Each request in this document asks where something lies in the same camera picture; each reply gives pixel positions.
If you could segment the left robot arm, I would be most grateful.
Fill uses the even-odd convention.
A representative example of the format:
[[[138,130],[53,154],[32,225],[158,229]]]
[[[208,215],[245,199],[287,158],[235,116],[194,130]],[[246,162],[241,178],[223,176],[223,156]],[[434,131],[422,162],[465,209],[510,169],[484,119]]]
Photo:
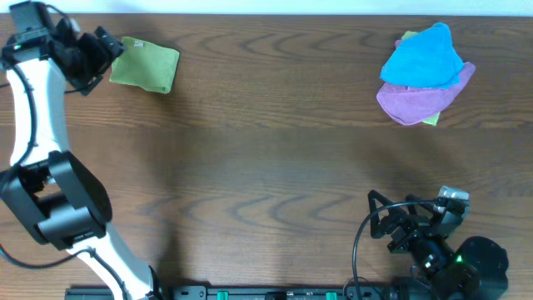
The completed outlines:
[[[81,33],[53,6],[9,8],[16,31],[1,51],[12,89],[15,143],[1,174],[1,198],[31,237],[85,262],[113,299],[163,299],[153,268],[136,257],[112,224],[105,187],[72,154],[65,122],[68,93],[88,95],[124,51],[105,28]]]

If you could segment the green microfiber cloth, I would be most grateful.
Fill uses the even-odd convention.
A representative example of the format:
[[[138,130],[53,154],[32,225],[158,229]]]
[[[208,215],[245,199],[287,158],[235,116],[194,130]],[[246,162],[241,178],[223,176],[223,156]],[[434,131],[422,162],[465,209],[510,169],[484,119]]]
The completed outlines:
[[[180,53],[134,37],[123,37],[122,44],[126,50],[113,62],[109,81],[168,94],[172,90]]]

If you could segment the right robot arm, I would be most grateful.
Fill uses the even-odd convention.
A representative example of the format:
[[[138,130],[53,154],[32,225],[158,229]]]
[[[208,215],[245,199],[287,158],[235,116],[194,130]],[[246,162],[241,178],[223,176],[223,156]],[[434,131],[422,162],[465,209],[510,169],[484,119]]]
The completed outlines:
[[[487,237],[467,238],[456,250],[446,239],[470,210],[468,192],[443,186],[431,203],[406,196],[407,210],[379,192],[368,193],[371,236],[391,236],[390,253],[409,253],[420,280],[438,299],[498,299],[507,290],[506,250]]]

